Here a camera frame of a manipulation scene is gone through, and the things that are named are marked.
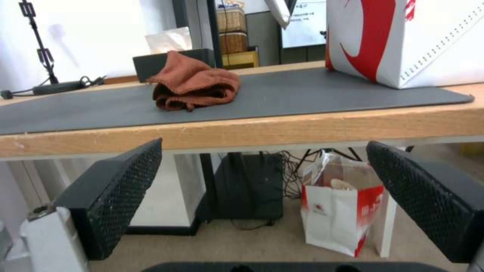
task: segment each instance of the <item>wicker basket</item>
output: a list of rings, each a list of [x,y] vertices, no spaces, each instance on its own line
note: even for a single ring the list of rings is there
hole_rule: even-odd
[[[220,34],[220,48],[222,54],[247,51],[247,34],[243,32]]]
[[[241,8],[238,7],[217,10],[217,24],[219,33],[247,33],[247,27],[245,25],[245,13]]]

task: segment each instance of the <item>brown towel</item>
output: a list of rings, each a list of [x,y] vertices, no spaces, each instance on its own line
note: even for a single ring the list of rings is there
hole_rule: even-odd
[[[156,106],[168,110],[230,103],[239,90],[239,77],[224,69],[169,51],[165,67],[148,83],[158,83],[153,90]]]

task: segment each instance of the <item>beige carpet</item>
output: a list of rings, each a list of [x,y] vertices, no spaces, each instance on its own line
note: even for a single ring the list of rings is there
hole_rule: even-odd
[[[415,153],[443,157],[442,160],[461,166],[475,176],[481,176],[484,171],[482,163],[460,158],[452,146],[418,147]],[[93,261],[90,266],[94,272],[136,272],[170,261],[409,261],[453,272],[465,271],[467,267],[449,262],[400,208],[388,259],[378,257],[371,241],[358,259],[305,244],[299,208],[299,201],[287,199],[281,220],[272,227],[252,231],[238,230],[228,220],[217,220],[203,223],[193,237],[126,235],[110,258]]]

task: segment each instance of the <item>red and white box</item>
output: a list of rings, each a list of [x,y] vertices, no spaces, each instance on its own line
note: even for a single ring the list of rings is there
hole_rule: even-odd
[[[405,89],[484,82],[483,0],[327,0],[326,67]]]
[[[304,172],[312,180],[302,188],[306,243],[357,257],[380,207],[383,184],[368,163],[324,153],[316,164]]]

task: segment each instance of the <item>desk mat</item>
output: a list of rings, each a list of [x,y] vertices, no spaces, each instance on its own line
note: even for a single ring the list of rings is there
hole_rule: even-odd
[[[64,93],[0,106],[0,135],[213,121],[467,103],[472,96],[440,88],[395,90],[325,69],[241,76],[227,105],[165,111],[151,99],[154,85]]]

